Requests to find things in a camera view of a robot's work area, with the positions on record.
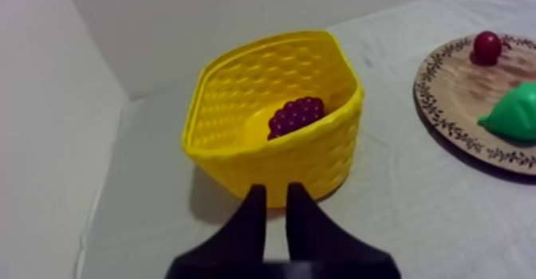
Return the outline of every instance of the yellow basket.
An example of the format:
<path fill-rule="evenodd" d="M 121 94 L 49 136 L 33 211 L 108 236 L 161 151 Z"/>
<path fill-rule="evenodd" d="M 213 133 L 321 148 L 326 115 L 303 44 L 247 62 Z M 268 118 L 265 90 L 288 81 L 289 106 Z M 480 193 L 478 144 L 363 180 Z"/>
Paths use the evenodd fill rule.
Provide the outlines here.
<path fill-rule="evenodd" d="M 267 141 L 268 120 L 289 100 L 318 96 L 326 116 Z M 268 207 L 286 205 L 288 183 L 314 198 L 349 173 L 363 88 L 326 31 L 268 37 L 222 55 L 201 73 L 183 131 L 183 149 L 238 197 L 266 186 Z"/>

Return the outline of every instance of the grapes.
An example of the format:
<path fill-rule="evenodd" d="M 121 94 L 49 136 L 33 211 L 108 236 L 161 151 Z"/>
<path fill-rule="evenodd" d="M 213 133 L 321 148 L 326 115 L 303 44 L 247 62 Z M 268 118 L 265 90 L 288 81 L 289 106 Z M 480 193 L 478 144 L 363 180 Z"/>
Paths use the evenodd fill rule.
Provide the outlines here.
<path fill-rule="evenodd" d="M 476 36 L 471 59 L 480 65 L 495 65 L 502 50 L 503 44 L 499 36 L 491 31 L 484 31 Z"/>
<path fill-rule="evenodd" d="M 324 102 L 320 98 L 305 97 L 285 103 L 268 121 L 268 140 L 294 132 L 324 117 Z"/>

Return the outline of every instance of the table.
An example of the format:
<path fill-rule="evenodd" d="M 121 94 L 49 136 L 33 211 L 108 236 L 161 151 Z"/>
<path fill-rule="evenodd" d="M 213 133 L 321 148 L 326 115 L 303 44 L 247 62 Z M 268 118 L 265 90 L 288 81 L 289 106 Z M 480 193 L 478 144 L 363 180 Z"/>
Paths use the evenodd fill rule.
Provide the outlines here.
<path fill-rule="evenodd" d="M 412 99 L 416 70 L 434 48 L 484 29 L 534 37 L 535 13 L 536 0 L 421 0 L 328 28 L 366 96 L 351 174 L 320 206 L 391 253 L 406 278 L 536 274 L 536 186 L 450 155 Z M 239 205 L 180 150 L 194 84 L 190 78 L 124 111 L 81 278 L 164 277 L 174 256 L 209 238 Z M 287 258 L 284 224 L 280 210 L 270 212 L 266 259 Z"/>

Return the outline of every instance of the green lemon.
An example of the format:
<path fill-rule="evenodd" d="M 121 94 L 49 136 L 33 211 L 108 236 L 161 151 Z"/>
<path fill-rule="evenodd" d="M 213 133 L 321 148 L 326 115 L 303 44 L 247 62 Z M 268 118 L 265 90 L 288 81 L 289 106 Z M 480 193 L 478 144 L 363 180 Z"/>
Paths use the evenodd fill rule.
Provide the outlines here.
<path fill-rule="evenodd" d="M 536 84 L 524 82 L 509 91 L 479 125 L 514 140 L 536 140 Z"/>

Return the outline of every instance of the decorative plate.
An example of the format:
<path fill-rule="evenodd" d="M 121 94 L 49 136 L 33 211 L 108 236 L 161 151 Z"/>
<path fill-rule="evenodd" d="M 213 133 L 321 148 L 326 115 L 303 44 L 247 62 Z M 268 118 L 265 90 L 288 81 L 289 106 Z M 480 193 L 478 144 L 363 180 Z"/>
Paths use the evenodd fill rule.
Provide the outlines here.
<path fill-rule="evenodd" d="M 536 143 L 501 139 L 477 125 L 506 92 L 523 81 L 536 82 L 536 42 L 499 35 L 510 45 L 495 66 L 479 66 L 470 55 L 475 36 L 442 45 L 423 62 L 414 85 L 416 104 L 430 124 L 462 151 L 485 163 L 536 175 Z"/>

